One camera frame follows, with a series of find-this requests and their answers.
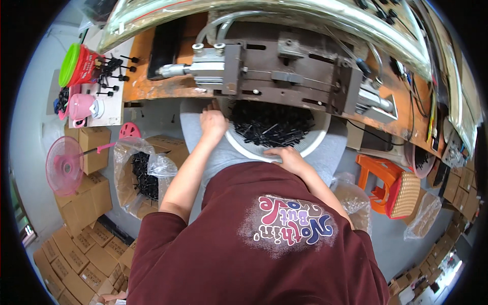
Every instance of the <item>concrete floor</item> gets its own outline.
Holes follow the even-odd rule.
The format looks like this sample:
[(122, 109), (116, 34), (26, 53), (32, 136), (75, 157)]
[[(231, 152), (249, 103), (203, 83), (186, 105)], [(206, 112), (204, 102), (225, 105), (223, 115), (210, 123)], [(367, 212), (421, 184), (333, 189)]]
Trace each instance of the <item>concrete floor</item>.
[[(176, 138), (183, 138), (179, 118), (179, 99), (174, 100), (152, 100), (146, 101), (142, 108), (127, 108), (124, 111), (124, 121), (132, 121), (138, 125), (143, 137), (164, 134)], [(112, 126), (111, 141), (116, 141), (119, 133), (119, 126)], [(357, 152), (347, 148), (342, 156), (341, 162), (336, 173), (349, 172), (356, 176), (356, 182), (359, 177), (360, 167), (355, 162)], [(110, 180), (110, 192), (112, 196), (113, 209), (107, 213), (107, 216), (132, 237), (137, 237), (141, 221), (130, 214), (127, 214), (119, 206), (117, 195), (113, 183), (113, 153), (109, 154), (109, 166), (100, 171)], [(370, 175), (366, 186), (367, 194), (369, 190), (377, 184), (375, 176)], [(431, 190), (427, 187), (425, 179), (422, 181), (422, 188), (436, 194), (437, 190)], [(196, 202), (201, 204), (203, 194), (197, 195)], [(190, 216), (190, 222), (193, 221), (200, 211), (200, 205), (196, 204)], [(395, 275), (410, 268), (413, 264), (422, 261), (430, 250), (432, 244), (443, 234), (447, 228), (452, 211), (441, 209), (434, 225), (429, 233), (419, 240), (404, 241), (403, 233), (406, 225), (401, 220), (389, 219), (386, 215), (380, 215), (372, 212), (372, 243), (378, 266), (387, 281)]]

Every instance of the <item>pink mug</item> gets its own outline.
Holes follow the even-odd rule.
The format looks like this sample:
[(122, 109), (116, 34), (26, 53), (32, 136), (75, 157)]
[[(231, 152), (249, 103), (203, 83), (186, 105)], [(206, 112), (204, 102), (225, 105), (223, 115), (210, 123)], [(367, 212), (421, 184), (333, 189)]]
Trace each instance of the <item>pink mug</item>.
[(73, 120), (74, 128), (81, 128), (85, 125), (86, 117), (91, 116), (91, 105), (95, 101), (95, 97), (89, 94), (77, 93), (73, 94), (68, 102), (69, 117)]

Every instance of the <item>hand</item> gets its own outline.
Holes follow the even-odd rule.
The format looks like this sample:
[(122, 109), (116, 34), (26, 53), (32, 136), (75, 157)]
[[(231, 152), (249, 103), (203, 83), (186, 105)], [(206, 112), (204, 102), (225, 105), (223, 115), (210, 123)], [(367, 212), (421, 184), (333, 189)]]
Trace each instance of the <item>hand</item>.
[(229, 120), (224, 118), (216, 100), (203, 109), (200, 114), (200, 125), (202, 127), (201, 141), (217, 145), (229, 128)]
[(281, 168), (286, 169), (292, 174), (301, 177), (307, 172), (315, 171), (314, 168), (305, 162), (300, 153), (293, 147), (279, 147), (268, 149), (263, 152), (265, 155), (278, 155), (283, 160), (283, 163), (272, 162)]

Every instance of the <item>metal bolt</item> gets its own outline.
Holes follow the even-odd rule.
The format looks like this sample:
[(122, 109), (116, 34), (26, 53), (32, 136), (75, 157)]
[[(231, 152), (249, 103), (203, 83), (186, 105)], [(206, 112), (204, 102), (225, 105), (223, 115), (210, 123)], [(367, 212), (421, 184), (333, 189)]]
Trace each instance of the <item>metal bolt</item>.
[(214, 49), (215, 51), (217, 51), (217, 55), (218, 56), (222, 56), (224, 54), (224, 50), (225, 50), (225, 43), (216, 43), (214, 44)]
[(191, 46), (191, 48), (193, 49), (193, 52), (200, 53), (203, 50), (203, 43), (196, 43)]

